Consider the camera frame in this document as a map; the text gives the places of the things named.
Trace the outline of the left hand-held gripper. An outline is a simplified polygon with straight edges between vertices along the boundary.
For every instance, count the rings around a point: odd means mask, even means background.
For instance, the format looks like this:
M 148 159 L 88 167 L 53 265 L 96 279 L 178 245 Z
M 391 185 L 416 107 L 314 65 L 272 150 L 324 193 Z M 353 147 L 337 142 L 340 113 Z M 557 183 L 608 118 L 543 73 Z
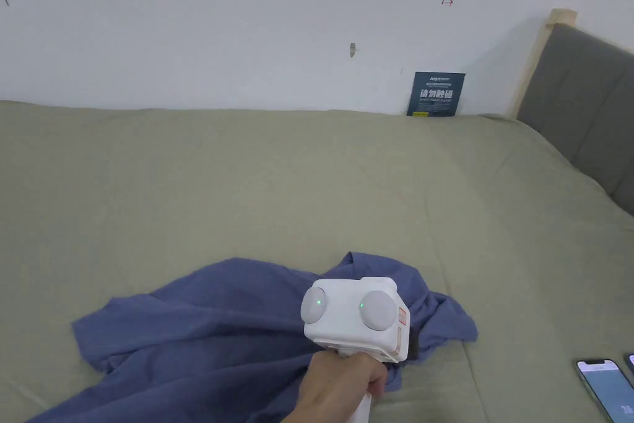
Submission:
M 391 278 L 318 279 L 303 295 L 300 315 L 303 334 L 341 356 L 400 364 L 417 354 L 413 318 Z

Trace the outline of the person's left hand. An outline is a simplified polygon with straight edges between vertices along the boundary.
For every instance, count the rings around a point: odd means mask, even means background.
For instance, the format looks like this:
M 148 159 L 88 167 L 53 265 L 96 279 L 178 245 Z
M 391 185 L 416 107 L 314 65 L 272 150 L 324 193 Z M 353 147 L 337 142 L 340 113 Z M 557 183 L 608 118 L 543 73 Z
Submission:
M 347 422 L 366 395 L 382 397 L 387 377 L 385 365 L 365 353 L 317 352 L 282 422 Z

